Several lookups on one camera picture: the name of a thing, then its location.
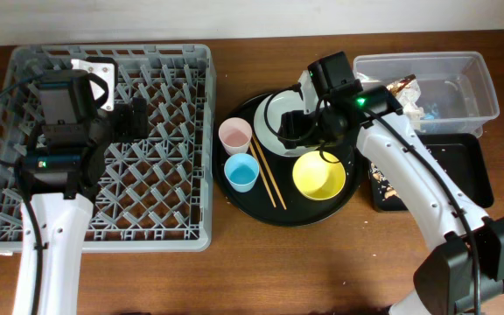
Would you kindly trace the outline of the grey plate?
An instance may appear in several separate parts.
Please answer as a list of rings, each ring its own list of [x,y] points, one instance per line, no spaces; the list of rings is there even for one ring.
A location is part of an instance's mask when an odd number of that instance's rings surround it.
[[[298,146],[295,149],[286,149],[284,144],[269,131],[264,121],[264,108],[270,98],[263,100],[255,111],[254,115],[254,130],[260,143],[270,152],[285,158],[296,158],[307,152],[314,151],[315,147]],[[277,95],[269,105],[268,108],[268,122],[269,125],[275,130],[281,126],[282,114],[298,110],[300,114],[305,114],[309,111],[310,114],[314,112],[315,106],[319,98],[316,93],[307,94],[302,100],[299,93],[293,91],[284,91]]]

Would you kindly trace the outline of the yellow bowl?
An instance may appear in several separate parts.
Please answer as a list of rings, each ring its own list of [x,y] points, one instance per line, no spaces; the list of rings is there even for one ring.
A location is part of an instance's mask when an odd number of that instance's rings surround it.
[[[315,150],[297,159],[292,168],[292,181],[309,200],[329,200],[345,186],[347,172],[337,157]]]

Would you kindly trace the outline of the wooden chopstick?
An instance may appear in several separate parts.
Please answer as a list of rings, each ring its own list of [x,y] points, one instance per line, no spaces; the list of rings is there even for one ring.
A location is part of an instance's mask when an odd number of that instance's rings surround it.
[[[276,195],[277,197],[279,198],[282,206],[283,206],[283,209],[284,210],[287,210],[287,206],[286,206],[286,203],[284,202],[284,198],[283,198],[283,195],[281,194],[280,190],[279,190],[279,186],[277,184],[277,181],[275,180],[275,177],[273,176],[273,173],[270,169],[270,165],[266,159],[266,157],[264,156],[264,153],[263,153],[263,149],[262,149],[262,146],[260,145],[260,142],[257,140],[256,138],[256,134],[253,133],[252,135],[252,139],[253,139],[253,142],[254,144],[256,145],[256,148],[258,149],[259,151],[259,154],[260,154],[260,158],[262,159],[263,163],[264,163],[264,166],[267,170],[267,173],[269,175],[269,179],[271,181],[271,184],[273,185],[274,189],[275,189],[275,192],[276,192]]]
[[[271,192],[271,190],[270,190],[270,187],[269,187],[269,184],[268,184],[267,179],[266,179],[266,177],[265,177],[265,174],[264,174],[264,172],[263,172],[263,169],[262,169],[262,167],[260,166],[260,160],[259,160],[258,156],[256,155],[256,150],[255,150],[254,145],[253,145],[252,143],[250,143],[250,144],[249,144],[249,149],[250,149],[250,151],[251,151],[251,153],[252,153],[252,156],[254,157],[255,161],[258,163],[260,177],[261,177],[261,179],[262,179],[262,183],[263,183],[263,185],[264,185],[264,188],[265,188],[265,190],[266,190],[266,192],[267,192],[267,194],[268,194],[268,196],[269,196],[269,199],[270,199],[270,201],[271,201],[271,204],[272,204],[272,206],[273,206],[274,208],[276,208],[276,207],[277,207],[277,204],[276,204],[276,202],[275,202],[275,200],[274,200],[273,194],[272,194],[272,192]]]

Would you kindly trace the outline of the pink cup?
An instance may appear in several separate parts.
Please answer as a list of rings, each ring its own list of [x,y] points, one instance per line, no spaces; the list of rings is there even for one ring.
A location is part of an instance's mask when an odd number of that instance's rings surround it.
[[[219,127],[218,136],[225,152],[229,156],[246,153],[249,149],[253,130],[242,118],[232,117]]]

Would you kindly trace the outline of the blue cup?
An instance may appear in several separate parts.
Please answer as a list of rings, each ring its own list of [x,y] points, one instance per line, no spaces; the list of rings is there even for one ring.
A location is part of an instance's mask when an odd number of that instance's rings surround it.
[[[229,184],[238,193],[249,192],[259,176],[259,164],[247,153],[231,156],[224,165],[224,174]]]

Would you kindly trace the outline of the gold foil wrapper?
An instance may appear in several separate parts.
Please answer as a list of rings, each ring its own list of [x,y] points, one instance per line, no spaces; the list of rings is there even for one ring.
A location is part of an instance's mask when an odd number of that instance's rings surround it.
[[[417,77],[414,74],[410,74],[400,80],[395,80],[389,83],[386,88],[392,95],[397,95],[404,88],[406,88],[412,81],[414,81]]]

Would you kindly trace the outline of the food scraps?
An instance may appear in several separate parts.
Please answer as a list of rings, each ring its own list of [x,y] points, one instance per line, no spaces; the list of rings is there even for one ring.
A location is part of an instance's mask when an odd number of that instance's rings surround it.
[[[376,194],[382,201],[389,200],[392,197],[398,198],[396,189],[389,183],[387,178],[382,174],[382,172],[376,167],[373,162],[370,163],[369,173],[371,183],[375,184]]]

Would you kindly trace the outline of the white napkin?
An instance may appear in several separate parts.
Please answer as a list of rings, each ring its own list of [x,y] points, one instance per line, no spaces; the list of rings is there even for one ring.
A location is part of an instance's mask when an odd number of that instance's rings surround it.
[[[403,113],[409,118],[415,131],[421,130],[421,121],[425,116],[424,109],[417,105],[417,100],[420,96],[421,89],[417,80],[409,82],[396,95],[397,100],[403,107]]]

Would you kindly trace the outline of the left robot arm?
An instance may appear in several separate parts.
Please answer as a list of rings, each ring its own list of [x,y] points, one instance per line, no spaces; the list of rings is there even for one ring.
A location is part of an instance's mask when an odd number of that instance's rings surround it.
[[[44,119],[13,167],[23,221],[16,314],[76,312],[82,246],[106,168],[105,151],[149,135],[145,99],[114,103],[119,70],[114,59],[71,64],[37,77]]]

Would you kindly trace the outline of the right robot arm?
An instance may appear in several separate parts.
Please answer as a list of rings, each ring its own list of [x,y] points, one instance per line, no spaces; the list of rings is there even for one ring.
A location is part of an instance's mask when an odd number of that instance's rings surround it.
[[[312,62],[291,86],[312,112],[283,114],[287,148],[347,143],[375,163],[419,226],[430,250],[414,289],[390,314],[479,314],[504,294],[504,217],[492,219],[427,151],[384,86],[364,89],[343,52]]]

